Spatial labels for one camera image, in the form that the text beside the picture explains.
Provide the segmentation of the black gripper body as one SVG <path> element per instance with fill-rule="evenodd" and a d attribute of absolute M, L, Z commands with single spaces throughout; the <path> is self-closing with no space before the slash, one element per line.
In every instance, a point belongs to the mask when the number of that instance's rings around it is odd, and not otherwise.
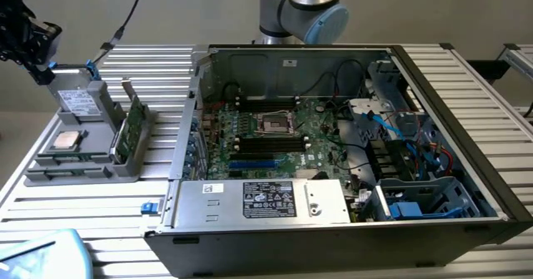
<path fill-rule="evenodd" d="M 45 55 L 33 41 L 36 26 L 29 21 L 35 18 L 23 0 L 1 0 L 1 60 L 17 64 L 41 64 Z"/>

